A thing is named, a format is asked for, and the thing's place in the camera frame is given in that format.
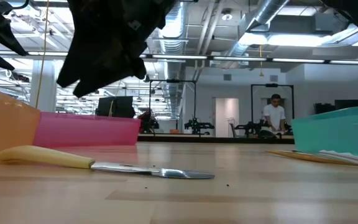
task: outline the knife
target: knife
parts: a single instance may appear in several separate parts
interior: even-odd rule
[[[0,152],[0,161],[29,161],[51,165],[101,170],[108,172],[125,172],[131,174],[150,175],[177,179],[212,179],[213,174],[191,170],[148,168],[112,162],[96,162],[95,159],[77,156],[37,146],[18,146]]]

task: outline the person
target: person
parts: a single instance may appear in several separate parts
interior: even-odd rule
[[[272,131],[285,131],[285,111],[280,106],[281,96],[273,94],[271,104],[264,107],[264,116]]]

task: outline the ceiling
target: ceiling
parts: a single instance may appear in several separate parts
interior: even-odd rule
[[[199,0],[197,3],[189,3],[186,10],[185,21],[185,33],[181,38],[185,42],[184,54],[194,55],[196,54],[198,42],[200,40],[201,31],[203,29],[203,21],[206,19],[206,9],[214,0]],[[232,15],[232,19],[224,21],[221,19],[221,12],[214,11],[211,17],[213,21],[214,16],[218,16],[218,22],[213,32],[213,38],[208,45],[206,54],[225,54],[231,47],[239,40],[241,33],[239,33],[239,24],[244,16],[248,15],[255,9],[257,9],[258,0],[221,0],[222,8],[229,9]],[[43,51],[44,50],[44,30],[45,30],[45,13],[46,8],[45,1],[32,1],[32,7],[27,7],[21,10],[12,11],[7,17],[10,18],[12,31],[21,43],[21,45],[27,51]],[[48,52],[67,52],[71,39],[74,33],[73,19],[70,11],[67,8],[65,1],[53,1],[51,0],[51,7],[49,8],[48,15],[48,28],[46,39],[46,51]],[[22,4],[22,1],[16,1],[16,5]],[[279,13],[279,16],[294,16],[294,18],[304,17],[311,18],[317,12],[332,15],[333,11],[326,9],[318,0],[292,0],[290,1]],[[162,49],[160,42],[162,38],[158,34],[158,29],[155,30],[147,39],[149,48],[147,49],[151,54],[160,54]],[[297,47],[286,45],[261,45],[250,46],[246,50],[246,54],[253,57],[280,57],[280,58],[335,58],[335,59],[356,59],[358,58],[358,47],[352,47],[351,45],[357,42],[342,44],[342,45],[327,45],[325,47]],[[0,50],[7,50],[0,44]],[[11,63],[16,72],[25,75],[31,79],[33,60],[39,60],[39,57],[16,57],[16,56],[4,56],[6,60]],[[63,57],[49,57],[49,60],[55,60],[55,69],[59,71],[62,66]],[[187,79],[192,78],[194,69],[194,62],[186,62],[186,74]],[[165,63],[161,61],[146,62],[145,63],[147,73],[151,79],[165,79]],[[242,76],[234,76],[235,82],[222,83],[225,85],[246,85],[247,83],[255,82],[253,77],[257,77],[260,72],[259,62],[250,62],[246,66],[239,66],[235,71],[239,71],[241,68],[246,68],[246,73],[253,75],[244,78]],[[293,63],[263,63],[262,67],[268,69],[274,74],[281,74],[289,71],[297,64]],[[221,65],[211,65],[206,63],[205,71],[200,75],[198,83],[200,84],[219,84],[221,81],[221,74],[226,73],[227,70],[223,70]],[[22,81],[15,81],[9,78],[10,73],[0,69],[0,90],[11,95],[17,95],[19,99],[27,101],[29,98],[30,85]],[[176,85],[174,88],[170,88],[169,91],[165,88],[166,83],[153,82],[153,87],[156,89],[154,93],[152,109],[157,113],[160,118],[175,118],[178,116],[178,111],[173,111],[170,102],[175,101],[176,107],[178,107],[181,99],[181,85]],[[134,96],[136,108],[143,108],[148,106],[148,91],[149,84],[138,80],[137,78],[125,78],[119,82],[113,83],[98,94],[94,93],[84,98],[77,99],[72,94],[72,88],[62,89],[58,88],[57,91],[57,107],[61,111],[67,111],[71,113],[83,113],[91,114],[94,112],[98,103],[98,98],[102,96]]]

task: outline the yellow knife handle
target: yellow knife handle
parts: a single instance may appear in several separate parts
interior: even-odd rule
[[[37,146],[18,146],[0,152],[0,161],[22,160],[89,169],[94,159]]]

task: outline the table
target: table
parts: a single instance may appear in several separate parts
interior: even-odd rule
[[[294,147],[139,143],[78,151],[99,160],[211,171],[213,180],[0,164],[0,224],[358,223],[358,168],[265,152]]]

